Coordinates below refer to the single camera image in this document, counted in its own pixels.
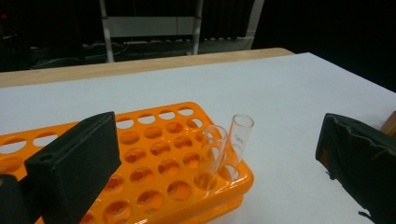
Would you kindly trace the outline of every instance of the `glass test tube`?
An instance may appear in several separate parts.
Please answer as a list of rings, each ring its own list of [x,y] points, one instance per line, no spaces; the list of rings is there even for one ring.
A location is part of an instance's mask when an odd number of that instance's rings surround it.
[[[224,146],[227,131],[217,125],[209,125],[204,130],[200,164],[194,183],[199,189],[211,190],[216,186],[216,175]]]
[[[248,115],[233,116],[227,144],[219,166],[219,175],[228,181],[235,181],[238,177],[237,167],[243,158],[254,120]]]

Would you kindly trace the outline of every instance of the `orange test tube rack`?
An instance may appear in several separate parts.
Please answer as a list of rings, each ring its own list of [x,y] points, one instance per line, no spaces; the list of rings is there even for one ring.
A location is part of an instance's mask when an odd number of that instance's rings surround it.
[[[237,208],[253,184],[242,161],[237,180],[217,176],[212,190],[195,187],[202,132],[214,124],[196,103],[118,114],[116,121],[122,164],[81,223],[206,223]],[[0,174],[21,180],[23,161],[76,124],[0,136]]]

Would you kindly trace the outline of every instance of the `rack hole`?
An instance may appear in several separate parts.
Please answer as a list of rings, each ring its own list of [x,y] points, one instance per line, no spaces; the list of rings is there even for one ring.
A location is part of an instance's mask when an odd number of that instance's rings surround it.
[[[45,133],[35,138],[33,144],[37,147],[44,147],[58,137],[56,133]]]
[[[198,142],[202,142],[202,140],[204,140],[204,134],[202,132],[196,133],[195,140],[197,140]]]
[[[139,120],[139,122],[142,124],[150,124],[155,121],[155,117],[150,114],[144,114],[144,115],[140,116],[137,120]]]
[[[127,221],[128,221],[128,219],[121,219],[121,220],[116,221],[114,224],[125,224],[125,223],[127,223]]]
[[[235,181],[239,178],[238,170],[228,164],[219,168],[219,175],[227,181]]]
[[[192,146],[192,141],[186,136],[181,136],[175,139],[174,146],[179,149],[188,149]]]
[[[195,186],[203,190],[211,190],[216,186],[217,180],[214,174],[201,172],[194,177]]]
[[[11,174],[17,171],[23,164],[19,157],[6,156],[0,160],[0,175]]]
[[[163,156],[167,155],[170,152],[170,147],[165,142],[156,143],[151,146],[150,152],[154,156]]]
[[[118,189],[121,189],[122,184],[122,178],[120,176],[113,175],[108,179],[107,184],[105,185],[105,191],[118,191]]]
[[[146,152],[142,148],[134,148],[125,153],[125,160],[129,163],[135,163],[146,158]]]
[[[123,133],[120,136],[120,142],[124,145],[132,145],[139,141],[139,134],[136,132]]]
[[[0,146],[0,153],[9,154],[23,149],[27,142],[21,138],[13,138]]]
[[[174,119],[175,113],[169,110],[164,110],[160,112],[160,118],[162,119]]]
[[[186,165],[187,167],[191,168],[191,169],[196,169],[198,168],[199,165],[199,155],[196,153],[189,153],[187,155],[184,156],[183,158],[183,163],[184,165]]]
[[[134,121],[132,119],[120,119],[117,121],[117,128],[119,129],[129,129],[134,126]]]
[[[190,198],[192,189],[187,183],[183,181],[177,181],[169,185],[167,192],[173,200],[184,201]]]
[[[128,203],[125,202],[116,202],[111,204],[108,208],[107,208],[107,212],[113,216],[119,215],[121,213],[123,213],[124,211],[126,211],[128,207]]]
[[[119,223],[123,220],[128,220],[131,217],[132,208],[127,202],[119,201],[109,205],[105,212],[105,223]]]
[[[184,115],[184,116],[189,116],[189,115],[192,115],[194,113],[194,111],[188,107],[181,107],[178,110],[178,113],[181,115]]]
[[[159,127],[149,127],[144,131],[144,135],[149,139],[161,137],[163,130]]]
[[[168,177],[177,175],[179,170],[180,167],[178,166],[177,162],[174,160],[162,161],[158,166],[158,172],[161,175],[166,175]]]
[[[199,129],[204,125],[200,119],[188,119],[186,123],[187,126],[193,129]]]
[[[91,214],[86,214],[81,222],[79,222],[80,224],[94,224],[95,223],[95,218],[91,215]]]
[[[158,211],[163,206],[163,195],[156,190],[148,190],[137,198],[137,205],[146,214]]]
[[[172,122],[172,123],[166,124],[165,129],[169,133],[181,133],[181,131],[183,131],[183,125],[181,125],[177,122]]]
[[[131,181],[136,184],[148,184],[153,177],[154,174],[148,167],[141,167],[132,172]]]

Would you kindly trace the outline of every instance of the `table surface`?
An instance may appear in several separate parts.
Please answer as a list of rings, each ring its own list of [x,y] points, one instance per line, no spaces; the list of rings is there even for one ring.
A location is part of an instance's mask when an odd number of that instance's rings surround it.
[[[293,53],[286,49],[255,49],[122,63],[99,63],[93,65],[7,72],[0,73],[0,88],[83,78],[107,77],[211,63],[238,62],[291,54]]]
[[[226,128],[248,114],[255,182],[241,207],[211,223],[372,223],[315,151],[326,113],[379,128],[396,93],[315,55],[261,49],[4,73],[0,83],[0,134],[186,101]]]

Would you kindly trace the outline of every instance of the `white table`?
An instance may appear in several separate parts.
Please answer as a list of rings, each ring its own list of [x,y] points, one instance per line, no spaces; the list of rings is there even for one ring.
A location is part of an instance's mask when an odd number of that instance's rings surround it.
[[[255,119],[240,208],[211,223],[372,223],[315,160],[325,113],[379,128],[396,94],[306,53],[0,89],[0,134],[194,101],[218,125]]]

